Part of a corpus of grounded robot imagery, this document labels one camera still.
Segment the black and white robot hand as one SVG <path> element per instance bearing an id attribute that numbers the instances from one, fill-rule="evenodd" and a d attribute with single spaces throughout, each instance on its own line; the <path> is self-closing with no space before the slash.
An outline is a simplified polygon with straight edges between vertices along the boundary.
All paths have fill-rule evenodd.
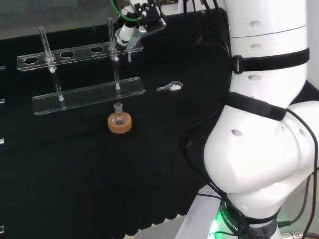
<path id="1" fill-rule="evenodd" d="M 111 5 L 118 14 L 119 29 L 115 33 L 116 48 L 123 51 L 136 36 L 146 36 L 166 27 L 166 16 L 154 0 L 125 0 L 120 5 L 112 0 Z"/>

